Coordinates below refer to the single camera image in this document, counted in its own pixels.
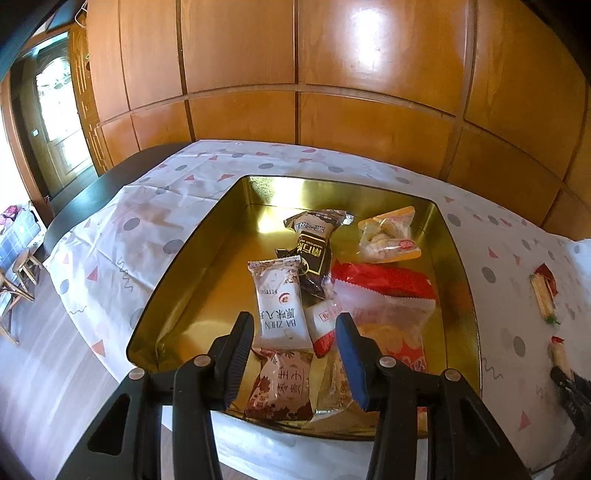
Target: tablecloth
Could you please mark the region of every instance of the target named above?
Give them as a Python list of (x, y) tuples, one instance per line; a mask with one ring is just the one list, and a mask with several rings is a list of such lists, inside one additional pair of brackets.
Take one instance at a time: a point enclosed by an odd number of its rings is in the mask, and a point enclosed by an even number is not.
[[(559, 458), (573, 426), (549, 378), (548, 343), (552, 335), (564, 338), (573, 369), (591, 377), (591, 241), (546, 233), (442, 181), (334, 151), (199, 141), (125, 186), (60, 240), (46, 266), (76, 327), (117, 380), (132, 368), (125, 348), (165, 269), (224, 192), (249, 174), (348, 181), (435, 201), (473, 294), (482, 398), (529, 468)], [(560, 325), (541, 320), (530, 286), (542, 263), (556, 277)], [(255, 477), (318, 478), (320, 471), (325, 478), (365, 477), (371, 444), (271, 432), (221, 414), (214, 419), (220, 460)]]

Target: pink triangle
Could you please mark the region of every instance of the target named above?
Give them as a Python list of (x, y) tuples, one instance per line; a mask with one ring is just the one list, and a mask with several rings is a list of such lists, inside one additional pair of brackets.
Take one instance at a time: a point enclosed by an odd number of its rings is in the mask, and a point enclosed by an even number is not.
[(105, 355), (105, 345), (103, 344), (103, 340), (101, 340), (100, 342), (96, 342), (90, 348), (94, 353), (96, 353), (98, 355), (106, 356)]
[(218, 181), (222, 181), (222, 180), (226, 180), (229, 179), (230, 177), (233, 177), (234, 175), (230, 174), (230, 173), (225, 173), (224, 175), (222, 175), (221, 177), (219, 177)]
[(96, 281), (97, 277), (98, 277), (98, 273), (99, 273), (99, 267), (95, 267), (95, 269), (90, 272), (88, 274), (88, 277), (86, 277), (87, 280), (92, 280), (92, 281)]
[(519, 432), (523, 429), (526, 429), (531, 425), (530, 418), (525, 414), (524, 411), (521, 412), (521, 424), (519, 425)]

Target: wooden floor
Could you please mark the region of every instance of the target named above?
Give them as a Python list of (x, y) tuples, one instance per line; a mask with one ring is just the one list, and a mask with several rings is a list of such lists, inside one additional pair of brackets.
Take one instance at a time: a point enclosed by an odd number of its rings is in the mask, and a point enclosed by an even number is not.
[[(18, 347), (0, 337), (0, 435), (36, 480), (53, 480), (117, 386), (68, 317), (46, 272), (13, 310)], [(163, 480), (174, 478), (163, 428)], [(222, 466), (226, 480), (248, 480)]]

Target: metal tray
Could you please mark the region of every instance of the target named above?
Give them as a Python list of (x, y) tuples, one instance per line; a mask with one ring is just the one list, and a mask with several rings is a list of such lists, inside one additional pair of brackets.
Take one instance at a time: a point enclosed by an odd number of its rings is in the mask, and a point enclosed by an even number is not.
[[(437, 293), (436, 311), (423, 334), (429, 371), (456, 368), (480, 394), (480, 345), (470, 287), (452, 236), (430, 200), (357, 184), (293, 177), (247, 176), (219, 200), (192, 233), (154, 290), (135, 328), (127, 357), (150, 372), (178, 368), (206, 353), (213, 340), (229, 333), (241, 310), (258, 318), (256, 293), (246, 264), (275, 258), (276, 248), (292, 248), (296, 234), (283, 220), (302, 210), (334, 208), (355, 215), (332, 236), (333, 255), (341, 262), (357, 257), (357, 222), (404, 206), (415, 207), (413, 238), (420, 258), (398, 262), (428, 275)], [(314, 358), (310, 370), (312, 408), (326, 367)], [(260, 364), (251, 353), (238, 398), (227, 411), (243, 410)], [(246, 419), (253, 423), (260, 421)], [(327, 421), (269, 422), (265, 426), (335, 439), (371, 439), (375, 415), (361, 411)]]

